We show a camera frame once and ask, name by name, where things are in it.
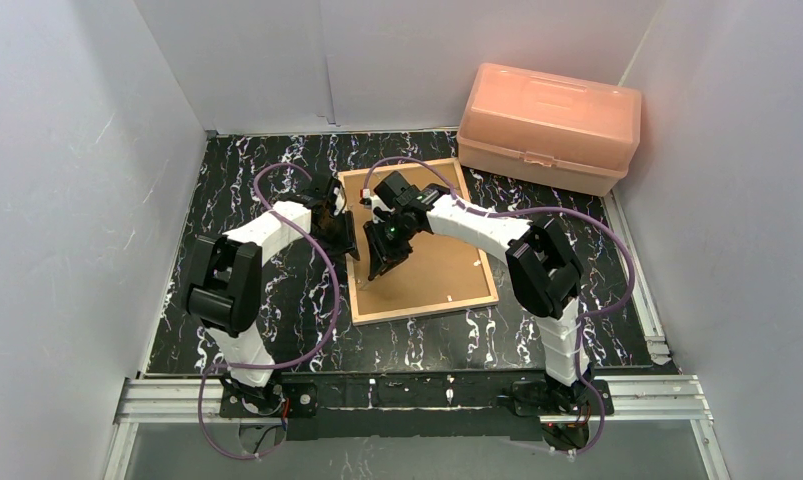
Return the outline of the white wooden photo frame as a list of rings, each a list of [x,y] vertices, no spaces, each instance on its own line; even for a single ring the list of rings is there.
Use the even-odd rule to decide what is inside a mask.
[[[338,174],[353,212],[358,260],[346,259],[352,322],[366,325],[443,314],[498,303],[499,296],[487,254],[460,240],[420,233],[413,252],[400,266],[373,281],[363,225],[370,212],[360,204],[368,170]]]

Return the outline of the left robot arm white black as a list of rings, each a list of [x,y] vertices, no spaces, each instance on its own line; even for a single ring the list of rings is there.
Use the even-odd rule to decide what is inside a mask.
[[[265,286],[262,273],[270,259],[299,240],[307,241],[325,262],[331,287],[337,290],[335,258],[359,256],[353,214],[338,178],[316,175],[248,223],[195,240],[183,308],[213,337],[239,386],[263,388],[281,367],[256,325]]]

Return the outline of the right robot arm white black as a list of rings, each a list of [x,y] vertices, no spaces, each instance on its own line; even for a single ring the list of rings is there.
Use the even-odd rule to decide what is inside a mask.
[[[578,339],[584,268],[554,221],[485,210],[443,185],[418,188],[399,172],[362,189],[360,202],[371,213],[364,225],[370,280],[406,261],[412,239],[422,232],[482,250],[507,266],[516,300],[539,321],[547,375],[566,386],[589,382],[589,360]]]

